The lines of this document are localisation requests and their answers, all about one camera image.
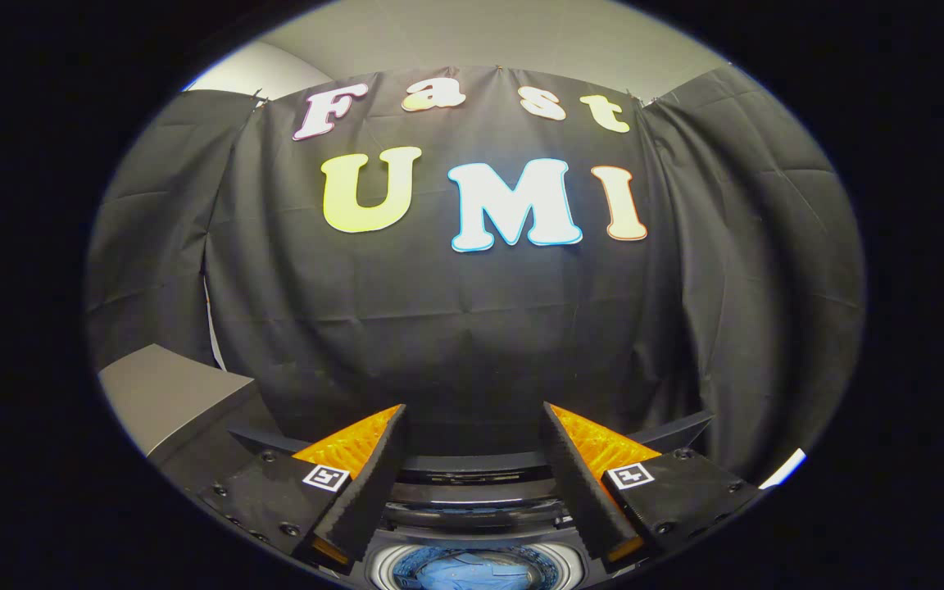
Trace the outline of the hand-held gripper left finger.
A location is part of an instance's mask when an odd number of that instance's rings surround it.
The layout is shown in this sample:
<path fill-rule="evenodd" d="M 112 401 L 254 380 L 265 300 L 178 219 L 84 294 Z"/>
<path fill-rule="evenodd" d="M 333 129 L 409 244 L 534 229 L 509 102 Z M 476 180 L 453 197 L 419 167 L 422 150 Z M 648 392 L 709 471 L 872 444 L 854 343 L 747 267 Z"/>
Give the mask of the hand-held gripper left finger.
<path fill-rule="evenodd" d="M 362 561 L 406 454 L 391 406 L 297 453 L 262 451 L 198 490 L 206 508 L 289 559 L 333 572 Z"/>

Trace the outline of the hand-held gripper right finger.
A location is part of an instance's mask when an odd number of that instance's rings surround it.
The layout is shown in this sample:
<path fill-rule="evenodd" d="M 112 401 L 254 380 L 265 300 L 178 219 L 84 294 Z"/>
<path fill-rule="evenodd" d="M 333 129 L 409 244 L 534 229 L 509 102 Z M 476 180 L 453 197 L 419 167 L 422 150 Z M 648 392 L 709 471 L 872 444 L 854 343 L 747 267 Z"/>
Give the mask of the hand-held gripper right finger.
<path fill-rule="evenodd" d="M 582 544 L 611 574 L 686 550 L 760 495 L 692 448 L 656 451 L 550 402 L 541 444 Z"/>

